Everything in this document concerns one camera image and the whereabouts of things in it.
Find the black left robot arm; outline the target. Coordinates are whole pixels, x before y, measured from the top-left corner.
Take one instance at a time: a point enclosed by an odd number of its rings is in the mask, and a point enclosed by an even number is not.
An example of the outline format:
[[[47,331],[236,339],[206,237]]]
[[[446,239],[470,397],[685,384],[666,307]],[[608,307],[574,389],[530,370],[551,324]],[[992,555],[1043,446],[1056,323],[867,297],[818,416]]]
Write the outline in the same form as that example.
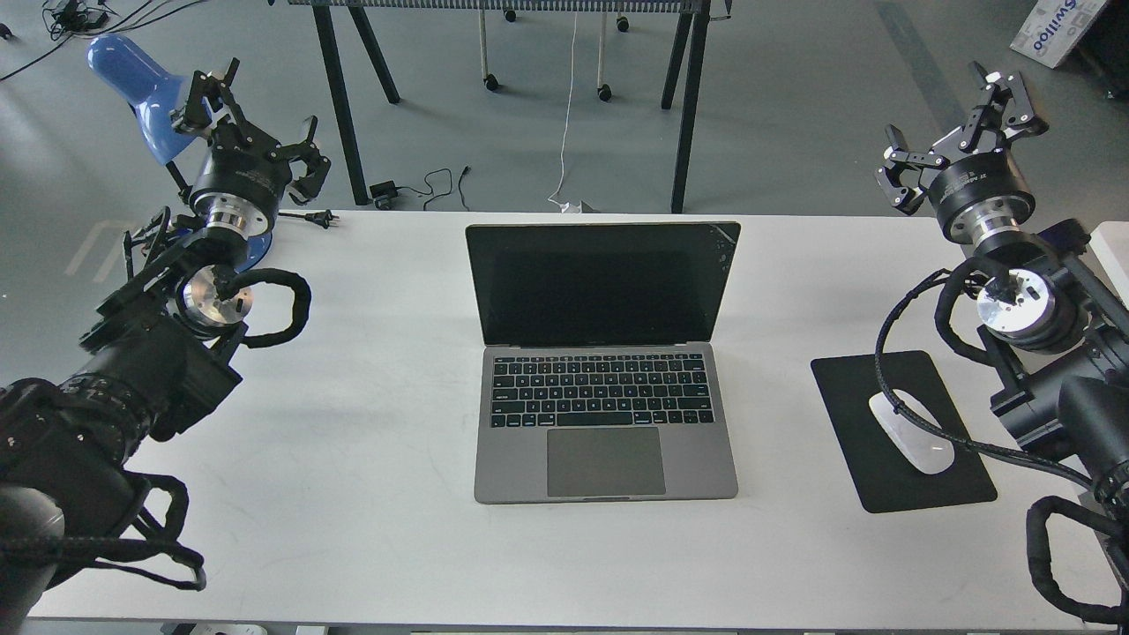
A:
[[[238,61],[192,77],[174,133],[205,139],[190,214],[169,209],[126,250],[149,243],[145,268],[98,307],[81,338],[90,359],[59,385],[3,388],[3,632],[18,630],[49,588],[86,568],[119,569],[165,586],[205,588],[203,557],[182,545],[189,495],[173,475],[131,473],[141,442],[202,421],[240,382],[239,347],[271,348],[305,329],[313,294],[297,273],[251,268],[250,240],[269,233],[283,194],[318,195],[331,162],[305,121],[283,145],[251,124],[231,93]]]

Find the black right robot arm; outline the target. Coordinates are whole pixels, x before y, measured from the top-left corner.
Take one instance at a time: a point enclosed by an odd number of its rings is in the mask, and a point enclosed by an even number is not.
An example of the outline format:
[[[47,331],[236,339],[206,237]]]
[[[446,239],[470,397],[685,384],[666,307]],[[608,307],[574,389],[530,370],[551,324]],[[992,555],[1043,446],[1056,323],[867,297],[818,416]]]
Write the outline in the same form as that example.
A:
[[[887,314],[872,354],[879,393],[916,429],[1087,490],[1093,508],[1060,496],[1029,507],[1029,577],[1057,610],[1080,621],[1113,624],[1124,634],[1126,599],[1104,606],[1061,590],[1048,522],[1057,514],[1096,532],[1118,588],[1126,588],[1126,306],[1084,264],[1089,233],[1080,221],[1057,221],[1039,233],[1023,228],[1036,201],[1010,148],[1044,134],[1049,125],[1019,72],[988,72],[975,62],[970,68],[979,84],[975,105],[964,124],[929,149],[911,150],[900,129],[886,127],[889,148],[876,181],[889,205],[900,214],[931,205],[943,237],[972,252],[955,268],[924,278]],[[939,288],[934,325],[942,340],[1000,379],[991,411],[1016,449],[942,430],[889,385],[883,360],[890,330],[933,287]]]

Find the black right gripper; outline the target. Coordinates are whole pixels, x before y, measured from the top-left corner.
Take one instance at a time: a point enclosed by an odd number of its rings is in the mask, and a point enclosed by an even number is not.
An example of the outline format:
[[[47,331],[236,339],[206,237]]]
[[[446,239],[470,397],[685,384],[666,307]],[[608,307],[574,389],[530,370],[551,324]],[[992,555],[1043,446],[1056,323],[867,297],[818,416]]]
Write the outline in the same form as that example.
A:
[[[926,198],[921,177],[927,169],[939,172],[928,185],[928,200],[944,232],[955,232],[960,214],[991,198],[1003,198],[1014,220],[1027,221],[1036,201],[1008,149],[1050,129],[1019,72],[988,72],[977,61],[970,62],[970,71],[980,82],[979,98],[960,132],[960,153],[970,156],[949,165],[938,153],[912,153],[902,131],[887,125],[889,146],[875,173],[889,205],[896,212],[916,214]]]

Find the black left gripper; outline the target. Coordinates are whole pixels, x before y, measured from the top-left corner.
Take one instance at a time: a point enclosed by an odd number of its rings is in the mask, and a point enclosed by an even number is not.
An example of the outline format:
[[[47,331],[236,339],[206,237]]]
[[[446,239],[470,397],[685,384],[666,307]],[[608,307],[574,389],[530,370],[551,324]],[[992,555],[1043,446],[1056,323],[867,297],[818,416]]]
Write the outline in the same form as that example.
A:
[[[235,195],[263,214],[275,214],[286,186],[295,205],[310,205],[332,166],[315,140],[318,118],[303,120],[301,140],[279,146],[274,137],[247,124],[235,101],[230,86],[239,64],[233,59],[221,77],[195,71],[184,105],[172,112],[174,132],[208,139],[208,157],[190,189],[190,209],[201,214],[209,198]],[[305,166],[301,176],[291,179],[291,162]]]

